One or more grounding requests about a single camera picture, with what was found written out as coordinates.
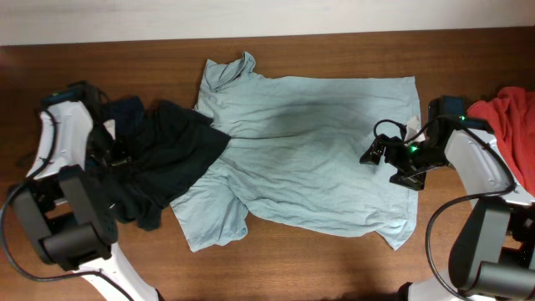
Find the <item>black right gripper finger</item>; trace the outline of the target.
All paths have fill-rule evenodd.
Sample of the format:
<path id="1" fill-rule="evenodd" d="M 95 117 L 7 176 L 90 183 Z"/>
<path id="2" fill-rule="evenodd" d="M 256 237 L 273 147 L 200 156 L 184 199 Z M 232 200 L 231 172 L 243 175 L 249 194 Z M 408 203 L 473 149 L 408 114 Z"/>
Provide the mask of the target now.
<path id="1" fill-rule="evenodd" d="M 375 138 L 368 150 L 359 158 L 360 164 L 378 165 L 385 152 L 385 144 L 380 138 Z"/>
<path id="2" fill-rule="evenodd" d="M 426 173 L 412 175 L 407 172 L 397 171 L 390 177 L 390 183 L 403 186 L 413 191 L 422 191 L 425 188 Z"/>

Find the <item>dark navy garment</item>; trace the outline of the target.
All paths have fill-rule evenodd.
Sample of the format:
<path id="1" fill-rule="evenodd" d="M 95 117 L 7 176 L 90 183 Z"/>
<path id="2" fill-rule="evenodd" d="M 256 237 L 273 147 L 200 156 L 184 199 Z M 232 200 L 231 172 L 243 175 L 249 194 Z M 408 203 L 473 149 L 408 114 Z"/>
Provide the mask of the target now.
<path id="1" fill-rule="evenodd" d="M 212 118 L 167 100 L 146 108 L 137 96 L 103 105 L 104 120 L 115 121 L 135 163 L 130 174 L 93 175 L 118 222 L 145 231 L 161 224 L 161 213 L 184 195 L 227 148 L 230 136 L 212 127 Z"/>

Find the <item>light blue t-shirt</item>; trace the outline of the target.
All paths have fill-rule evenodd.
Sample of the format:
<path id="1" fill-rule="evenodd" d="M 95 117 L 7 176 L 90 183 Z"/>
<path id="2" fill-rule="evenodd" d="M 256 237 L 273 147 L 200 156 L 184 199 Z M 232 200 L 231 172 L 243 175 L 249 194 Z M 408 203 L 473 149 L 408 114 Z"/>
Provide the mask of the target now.
<path id="1" fill-rule="evenodd" d="M 339 237 L 375 232 L 401 247 L 418 195 L 390 183 L 393 166 L 359 159 L 377 121 L 420 113 L 415 79 L 267 78 L 255 67 L 249 53 L 206 62 L 195 109 L 230 141 L 171 204 L 190 250 L 244 238 L 248 215 Z"/>

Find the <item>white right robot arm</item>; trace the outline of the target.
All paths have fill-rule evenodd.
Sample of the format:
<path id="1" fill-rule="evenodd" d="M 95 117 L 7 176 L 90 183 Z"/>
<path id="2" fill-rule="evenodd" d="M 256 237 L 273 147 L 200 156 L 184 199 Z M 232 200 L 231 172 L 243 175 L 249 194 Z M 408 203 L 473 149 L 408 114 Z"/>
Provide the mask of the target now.
<path id="1" fill-rule="evenodd" d="M 440 206 L 425 236 L 447 208 L 470 202 L 471 213 L 439 272 L 425 247 L 432 278 L 400 287 L 400 300 L 532 300 L 534 298 L 534 197 L 513 175 L 486 120 L 468 116 L 465 100 L 442 96 L 428 106 L 425 125 L 398 123 L 399 135 L 376 134 L 362 164 L 392 165 L 390 182 L 413 191 L 428 171 L 452 167 L 466 195 Z"/>

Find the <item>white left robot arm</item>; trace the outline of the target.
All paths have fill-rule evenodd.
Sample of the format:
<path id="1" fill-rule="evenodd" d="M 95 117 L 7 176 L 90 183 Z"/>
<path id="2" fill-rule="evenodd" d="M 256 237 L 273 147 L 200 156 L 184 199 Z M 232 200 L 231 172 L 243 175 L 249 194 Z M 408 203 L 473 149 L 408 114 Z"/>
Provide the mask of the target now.
<path id="1" fill-rule="evenodd" d="M 42 99 L 34 162 L 1 206 L 2 213 L 13 210 L 40 260 L 63 274 L 33 275 L 14 260 L 5 238 L 1 249 L 12 268 L 34 282 L 83 278 L 107 300 L 160 300 L 122 252 L 109 197 L 87 171 L 110 162 L 115 125 L 101 116 L 106 98 L 79 81 Z"/>

